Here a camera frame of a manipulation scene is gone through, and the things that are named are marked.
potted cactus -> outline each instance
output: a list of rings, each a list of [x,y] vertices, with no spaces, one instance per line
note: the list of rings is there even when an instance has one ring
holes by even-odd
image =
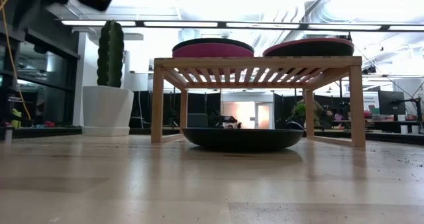
[[[121,89],[124,33],[116,21],[107,21],[101,29],[97,85],[83,87],[83,134],[89,136],[125,136],[134,93]]]

computer monitor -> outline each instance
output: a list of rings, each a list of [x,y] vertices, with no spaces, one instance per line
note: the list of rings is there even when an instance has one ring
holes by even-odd
[[[403,92],[401,91],[378,91],[378,103],[381,115],[405,115],[406,108]]]

ceiling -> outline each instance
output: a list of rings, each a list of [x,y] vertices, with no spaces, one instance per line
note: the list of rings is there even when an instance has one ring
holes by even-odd
[[[424,22],[424,0],[112,0],[105,13],[87,8],[76,0],[66,6],[49,8],[59,19],[96,20],[185,20],[250,21],[307,23],[414,23]],[[169,56],[176,43],[202,37],[226,37],[254,47],[256,55],[283,41],[331,34],[304,31],[219,30],[219,29],[146,29],[125,28],[127,34],[143,34],[155,44],[155,56]],[[424,33],[352,32],[355,54],[363,56],[364,65],[377,65],[391,74],[420,73],[423,69],[404,70],[392,66],[395,59],[412,53],[423,58]]]

light wood floor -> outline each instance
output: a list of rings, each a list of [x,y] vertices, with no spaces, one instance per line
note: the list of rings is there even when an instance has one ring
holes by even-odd
[[[0,223],[424,223],[424,147],[279,153],[83,136],[0,144]]]

white planter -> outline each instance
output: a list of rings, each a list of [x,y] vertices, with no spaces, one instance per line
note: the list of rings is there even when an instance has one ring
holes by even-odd
[[[83,134],[87,136],[126,136],[134,93],[107,86],[83,87]]]

